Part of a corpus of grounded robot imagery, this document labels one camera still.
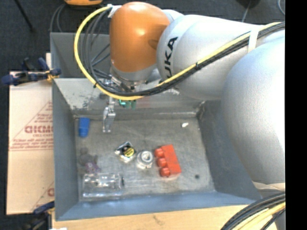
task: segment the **metal rod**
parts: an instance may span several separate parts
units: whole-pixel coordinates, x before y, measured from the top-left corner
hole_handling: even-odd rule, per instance
[[[24,12],[24,9],[22,8],[20,2],[19,2],[18,0],[14,0],[14,1],[15,1],[15,3],[17,4],[17,6],[18,6],[20,12],[23,14],[23,17],[24,17],[25,21],[27,22],[27,24],[29,25],[30,30],[33,31],[33,30],[34,30],[34,27],[32,26],[32,24],[31,24],[31,22],[30,22],[28,16],[26,15],[26,13]]]

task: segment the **gray bin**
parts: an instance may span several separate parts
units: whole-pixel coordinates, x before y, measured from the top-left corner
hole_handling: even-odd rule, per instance
[[[56,220],[250,204],[260,198],[227,136],[220,101],[200,103],[167,91],[138,100],[135,110],[117,103],[112,132],[102,133],[106,100],[74,61],[73,37],[51,33],[52,64],[63,72],[53,83]],[[108,36],[98,40],[106,45]],[[81,116],[91,119],[86,138],[78,137]],[[122,163],[114,149],[127,140],[136,150],[173,144],[181,175],[167,181],[159,177],[155,165],[144,171],[134,161]],[[99,155],[105,172],[123,173],[123,195],[93,201],[80,197],[77,158],[83,146]]]

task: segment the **red toy block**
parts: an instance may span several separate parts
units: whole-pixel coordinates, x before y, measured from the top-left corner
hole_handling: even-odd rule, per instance
[[[154,151],[162,177],[174,177],[181,173],[181,167],[172,144],[161,146]]]

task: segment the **bin floor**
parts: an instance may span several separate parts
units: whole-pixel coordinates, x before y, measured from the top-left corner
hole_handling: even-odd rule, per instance
[[[87,147],[91,155],[98,155],[102,173],[121,173],[124,190],[121,197],[159,195],[181,192],[214,191],[214,185],[206,158],[199,123],[196,117],[177,119],[116,120],[112,132],[102,132],[102,121],[91,120],[86,138],[78,136],[76,127],[76,156]],[[173,144],[182,173],[176,179],[162,178],[155,161],[151,168],[137,167],[136,158],[124,163],[115,149],[129,141],[136,151],[154,150]],[[79,173],[79,192],[82,191],[82,173]]]

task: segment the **cardboard sheet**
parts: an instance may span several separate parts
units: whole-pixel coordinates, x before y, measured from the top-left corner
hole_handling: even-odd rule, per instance
[[[54,200],[52,87],[10,87],[7,214],[32,213]]]

